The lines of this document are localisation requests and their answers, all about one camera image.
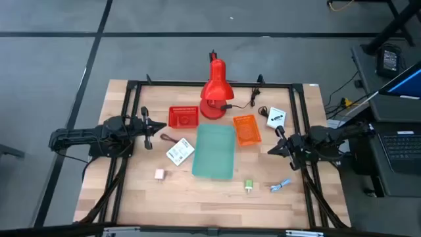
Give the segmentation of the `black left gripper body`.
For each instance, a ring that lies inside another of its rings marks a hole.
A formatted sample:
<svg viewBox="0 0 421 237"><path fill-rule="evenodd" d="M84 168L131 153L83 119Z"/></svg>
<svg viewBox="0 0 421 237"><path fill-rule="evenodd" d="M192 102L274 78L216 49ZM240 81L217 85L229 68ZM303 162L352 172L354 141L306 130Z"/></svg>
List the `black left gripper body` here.
<svg viewBox="0 0 421 237"><path fill-rule="evenodd" d="M136 116L131 119L132 135L145 136L144 146L147 150L152 150L151 127L149 126L149 111L146 107L141 107L142 118Z"/></svg>

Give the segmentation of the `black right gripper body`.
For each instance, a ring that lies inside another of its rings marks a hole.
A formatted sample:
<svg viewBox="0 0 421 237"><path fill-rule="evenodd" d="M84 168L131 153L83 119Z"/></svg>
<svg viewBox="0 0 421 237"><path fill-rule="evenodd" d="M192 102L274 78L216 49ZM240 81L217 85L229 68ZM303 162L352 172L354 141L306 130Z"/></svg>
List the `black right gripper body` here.
<svg viewBox="0 0 421 237"><path fill-rule="evenodd" d="M303 137L299 134L293 134L289 138L285 136L285 130L283 126L278 126L276 128L276 135L280 139L286 139L285 148L288 148L289 155L281 155L282 157L290 157L290 166L296 171L299 170L302 166L305 166L306 153L304 149Z"/></svg>

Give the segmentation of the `white box with black picture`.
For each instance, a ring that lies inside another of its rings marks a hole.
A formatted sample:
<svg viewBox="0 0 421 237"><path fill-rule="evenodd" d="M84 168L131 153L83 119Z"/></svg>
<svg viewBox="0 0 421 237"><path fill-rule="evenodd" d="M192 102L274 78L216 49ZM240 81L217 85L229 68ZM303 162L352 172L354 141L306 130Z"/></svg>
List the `white box with black picture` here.
<svg viewBox="0 0 421 237"><path fill-rule="evenodd" d="M268 112L266 125L271 128L285 125L286 112L275 107L271 107Z"/></svg>

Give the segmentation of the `white box with barcode labels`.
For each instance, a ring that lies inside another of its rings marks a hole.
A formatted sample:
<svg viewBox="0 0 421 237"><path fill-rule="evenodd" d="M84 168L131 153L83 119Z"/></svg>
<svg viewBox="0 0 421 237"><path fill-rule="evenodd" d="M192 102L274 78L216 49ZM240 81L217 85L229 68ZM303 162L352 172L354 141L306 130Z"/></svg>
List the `white box with barcode labels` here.
<svg viewBox="0 0 421 237"><path fill-rule="evenodd" d="M194 147L185 139L182 138L167 152L166 156L176 165L181 165L193 152Z"/></svg>

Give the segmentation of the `teal translucent plastic bin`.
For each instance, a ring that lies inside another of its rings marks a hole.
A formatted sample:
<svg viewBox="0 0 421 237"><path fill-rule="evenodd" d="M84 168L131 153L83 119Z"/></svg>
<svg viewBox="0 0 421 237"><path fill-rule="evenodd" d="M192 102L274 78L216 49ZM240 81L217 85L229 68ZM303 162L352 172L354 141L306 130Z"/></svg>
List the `teal translucent plastic bin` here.
<svg viewBox="0 0 421 237"><path fill-rule="evenodd" d="M192 174L200 178L231 180L234 175L235 128L200 124L193 158Z"/></svg>

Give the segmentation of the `red plastic basket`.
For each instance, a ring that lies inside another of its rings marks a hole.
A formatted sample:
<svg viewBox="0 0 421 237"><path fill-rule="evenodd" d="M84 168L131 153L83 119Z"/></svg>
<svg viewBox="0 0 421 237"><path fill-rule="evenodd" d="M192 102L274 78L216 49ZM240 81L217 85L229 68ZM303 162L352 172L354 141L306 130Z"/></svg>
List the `red plastic basket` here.
<svg viewBox="0 0 421 237"><path fill-rule="evenodd" d="M172 128L196 128L199 125L198 106L169 107L168 125Z"/></svg>

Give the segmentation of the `orange plastic basket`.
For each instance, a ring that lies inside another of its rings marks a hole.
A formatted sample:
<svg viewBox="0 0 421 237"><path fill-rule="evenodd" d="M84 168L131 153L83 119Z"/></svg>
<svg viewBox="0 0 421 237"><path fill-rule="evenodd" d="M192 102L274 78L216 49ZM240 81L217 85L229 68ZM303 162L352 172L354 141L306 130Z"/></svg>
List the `orange plastic basket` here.
<svg viewBox="0 0 421 237"><path fill-rule="evenodd" d="M243 147L261 142L260 131L254 115L233 118L238 144Z"/></svg>

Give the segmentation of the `white paper sheet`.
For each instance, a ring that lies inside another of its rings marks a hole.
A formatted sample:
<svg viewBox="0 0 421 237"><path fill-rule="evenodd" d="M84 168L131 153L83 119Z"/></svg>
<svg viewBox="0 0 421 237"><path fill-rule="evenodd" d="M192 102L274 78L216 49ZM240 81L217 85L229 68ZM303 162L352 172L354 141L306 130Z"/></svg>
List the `white paper sheet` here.
<svg viewBox="0 0 421 237"><path fill-rule="evenodd" d="M339 120L334 120L334 119L328 119L327 120L327 125L330 128L339 128L344 123L345 123L344 121L339 121ZM344 140L339 145L339 150L342 153L350 152L349 141L348 140Z"/></svg>

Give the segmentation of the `red desk lamp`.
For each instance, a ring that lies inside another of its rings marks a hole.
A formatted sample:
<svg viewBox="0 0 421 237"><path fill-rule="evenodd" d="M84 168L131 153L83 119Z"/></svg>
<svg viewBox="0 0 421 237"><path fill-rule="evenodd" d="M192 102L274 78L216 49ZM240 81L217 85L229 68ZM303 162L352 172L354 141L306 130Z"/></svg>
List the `red desk lamp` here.
<svg viewBox="0 0 421 237"><path fill-rule="evenodd" d="M209 80L201 91L200 111L208 119L220 119L226 113L227 100L233 98L233 89L226 80L226 63L216 59L210 63Z"/></svg>

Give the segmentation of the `black laptop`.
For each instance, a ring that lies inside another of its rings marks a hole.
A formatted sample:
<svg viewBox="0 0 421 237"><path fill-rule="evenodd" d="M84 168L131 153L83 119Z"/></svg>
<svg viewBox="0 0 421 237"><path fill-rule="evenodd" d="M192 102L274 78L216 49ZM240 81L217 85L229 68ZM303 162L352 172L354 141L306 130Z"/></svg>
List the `black laptop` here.
<svg viewBox="0 0 421 237"><path fill-rule="evenodd" d="M421 176L421 132L393 131L378 134L393 172Z"/></svg>

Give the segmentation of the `black power adapter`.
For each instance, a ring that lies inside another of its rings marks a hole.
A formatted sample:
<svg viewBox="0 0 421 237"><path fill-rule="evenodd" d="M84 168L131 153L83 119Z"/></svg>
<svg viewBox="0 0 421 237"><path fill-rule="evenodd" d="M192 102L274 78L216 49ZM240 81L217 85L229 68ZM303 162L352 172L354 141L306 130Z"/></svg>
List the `black power adapter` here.
<svg viewBox="0 0 421 237"><path fill-rule="evenodd" d="M376 74L384 78L394 78L400 73L401 49L394 45L384 45L377 51Z"/></svg>

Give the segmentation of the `monitor with blue screen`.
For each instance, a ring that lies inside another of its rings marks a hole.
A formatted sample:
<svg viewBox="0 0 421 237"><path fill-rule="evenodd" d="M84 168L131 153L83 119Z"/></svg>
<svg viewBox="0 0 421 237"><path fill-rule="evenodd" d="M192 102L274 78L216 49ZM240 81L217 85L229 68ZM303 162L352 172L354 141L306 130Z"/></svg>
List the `monitor with blue screen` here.
<svg viewBox="0 0 421 237"><path fill-rule="evenodd" d="M421 99L421 61L400 73L378 92L381 95Z"/></svg>

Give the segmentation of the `black desk leg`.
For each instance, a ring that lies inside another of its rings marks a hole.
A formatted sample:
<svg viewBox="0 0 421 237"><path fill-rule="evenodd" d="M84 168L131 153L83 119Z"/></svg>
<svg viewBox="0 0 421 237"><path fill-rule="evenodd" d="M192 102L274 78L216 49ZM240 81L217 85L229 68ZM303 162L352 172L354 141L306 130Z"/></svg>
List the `black desk leg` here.
<svg viewBox="0 0 421 237"><path fill-rule="evenodd" d="M374 55L397 30L402 32L403 37L411 47L415 46L413 38L406 29L405 24L415 15L421 18L421 0L409 0L409 4L400 13L397 12L392 0L383 1L388 4L394 19L369 44L362 45L362 50L367 55Z"/></svg>

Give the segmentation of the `black aluminium table frame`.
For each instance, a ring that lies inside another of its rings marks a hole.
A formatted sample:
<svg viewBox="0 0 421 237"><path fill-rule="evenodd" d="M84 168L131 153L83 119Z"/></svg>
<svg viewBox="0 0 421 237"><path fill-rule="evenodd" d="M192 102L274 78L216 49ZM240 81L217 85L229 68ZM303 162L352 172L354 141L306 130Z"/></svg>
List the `black aluminium table frame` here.
<svg viewBox="0 0 421 237"><path fill-rule="evenodd" d="M196 106L205 82L147 82L141 85L139 106L146 106L153 120L167 122L170 106ZM166 127L152 137L153 150L147 151L143 138L135 143L134 154L128 160L128 169L117 224L152 226L192 226L231 228L308 228L303 179L300 171L292 171L289 159L268 155L267 151L278 141L273 129L266 126L266 119L257 113L262 105L276 107L287 113L286 135L304 132L305 126L326 125L322 98L318 84L267 83L261 88L256 107L232 109L218 120L208 120L199 115L200 123L230 126L233 117L255 115L261 142L250 146L238 146L234 158L234 175L231 180L211 180L192 174L194 154L176 166L165 153L172 147L163 141L163 132L180 139L185 138L196 147L197 129L173 129ZM290 92L295 89L296 110L290 103ZM99 200L107 179L110 159L98 158L87 168L74 213L74 221L85 217ZM319 162L318 173L322 192L336 215L350 225L349 214L335 167ZM155 171L165 171L164 180L154 178ZM269 187L284 179L290 179L280 191L271 193ZM246 180L253 181L253 189L246 193Z"/></svg>

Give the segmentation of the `grey metal bracket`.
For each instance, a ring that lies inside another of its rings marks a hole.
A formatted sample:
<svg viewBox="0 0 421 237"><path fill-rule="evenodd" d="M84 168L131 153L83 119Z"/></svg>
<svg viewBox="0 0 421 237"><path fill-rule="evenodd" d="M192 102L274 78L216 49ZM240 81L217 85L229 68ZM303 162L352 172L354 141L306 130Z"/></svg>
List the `grey metal bracket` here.
<svg viewBox="0 0 421 237"><path fill-rule="evenodd" d="M286 230L285 237L324 237L324 233L307 230Z"/></svg>
<svg viewBox="0 0 421 237"><path fill-rule="evenodd" d="M129 235L136 235L140 233L139 226L115 226L103 229L101 237L128 237Z"/></svg>

